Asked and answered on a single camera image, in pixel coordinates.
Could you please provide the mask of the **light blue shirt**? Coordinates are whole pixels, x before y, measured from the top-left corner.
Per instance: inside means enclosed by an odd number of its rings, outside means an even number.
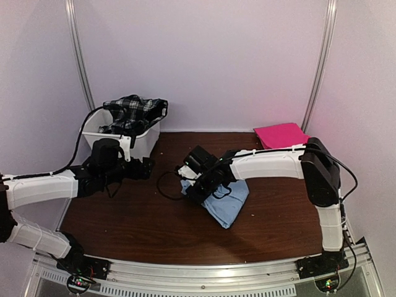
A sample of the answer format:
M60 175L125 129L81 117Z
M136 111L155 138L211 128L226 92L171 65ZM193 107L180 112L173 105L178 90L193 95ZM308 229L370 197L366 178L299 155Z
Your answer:
M224 229L232 226L249 195L245 180L230 183L228 187L217 187L214 194L221 199L211 195L200 204Z

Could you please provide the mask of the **pink trousers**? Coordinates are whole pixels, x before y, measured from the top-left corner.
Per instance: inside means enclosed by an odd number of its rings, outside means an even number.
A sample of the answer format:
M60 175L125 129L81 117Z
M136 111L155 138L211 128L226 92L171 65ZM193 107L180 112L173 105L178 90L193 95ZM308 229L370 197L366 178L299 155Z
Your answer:
M310 138L296 123L258 127L254 128L254 132L265 149L279 149L305 144Z

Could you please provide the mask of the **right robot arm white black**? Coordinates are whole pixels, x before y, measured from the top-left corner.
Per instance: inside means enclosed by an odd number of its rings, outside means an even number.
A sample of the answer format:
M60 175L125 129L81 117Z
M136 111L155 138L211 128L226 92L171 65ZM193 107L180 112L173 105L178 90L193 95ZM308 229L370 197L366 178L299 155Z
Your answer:
M330 273L343 257L340 168L323 143L315 137L305 144L269 150L228 150L220 158L200 145L189 152L177 174L188 181L186 194L201 203L219 185L252 178L295 178L305 182L308 199L315 206L322 232L322 254L317 268Z

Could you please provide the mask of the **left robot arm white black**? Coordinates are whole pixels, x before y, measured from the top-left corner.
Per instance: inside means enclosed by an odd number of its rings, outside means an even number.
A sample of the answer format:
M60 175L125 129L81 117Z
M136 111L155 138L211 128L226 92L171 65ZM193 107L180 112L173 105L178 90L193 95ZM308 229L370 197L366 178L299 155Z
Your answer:
M118 160L112 167L73 166L59 174L19 179L1 178L1 242L16 243L64 259L76 275L84 274L89 262L79 252L82 247L71 235L52 231L13 214L18 207L56 199L90 197L108 190L109 185L124 179L149 179L155 162L144 157Z

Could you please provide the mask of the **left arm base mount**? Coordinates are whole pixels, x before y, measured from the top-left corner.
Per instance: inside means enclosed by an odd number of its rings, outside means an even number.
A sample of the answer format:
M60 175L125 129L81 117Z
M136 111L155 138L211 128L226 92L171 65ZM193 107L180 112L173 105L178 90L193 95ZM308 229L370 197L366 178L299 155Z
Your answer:
M106 280L110 270L110 261L86 256L81 249L72 249L65 258L54 256L56 267L66 271L69 276L66 288L73 295L79 296L89 289L99 289L100 281Z

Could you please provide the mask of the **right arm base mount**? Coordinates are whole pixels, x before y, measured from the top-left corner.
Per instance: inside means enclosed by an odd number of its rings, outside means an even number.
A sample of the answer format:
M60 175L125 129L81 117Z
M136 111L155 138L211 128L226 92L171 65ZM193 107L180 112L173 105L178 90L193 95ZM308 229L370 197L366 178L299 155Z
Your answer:
M342 280L341 269L349 267L344 246L339 251L325 251L316 256L306 256L296 260L295 265L300 279L315 278L316 288L327 295L336 294L351 280L356 270L356 254L353 252L353 268L348 278Z

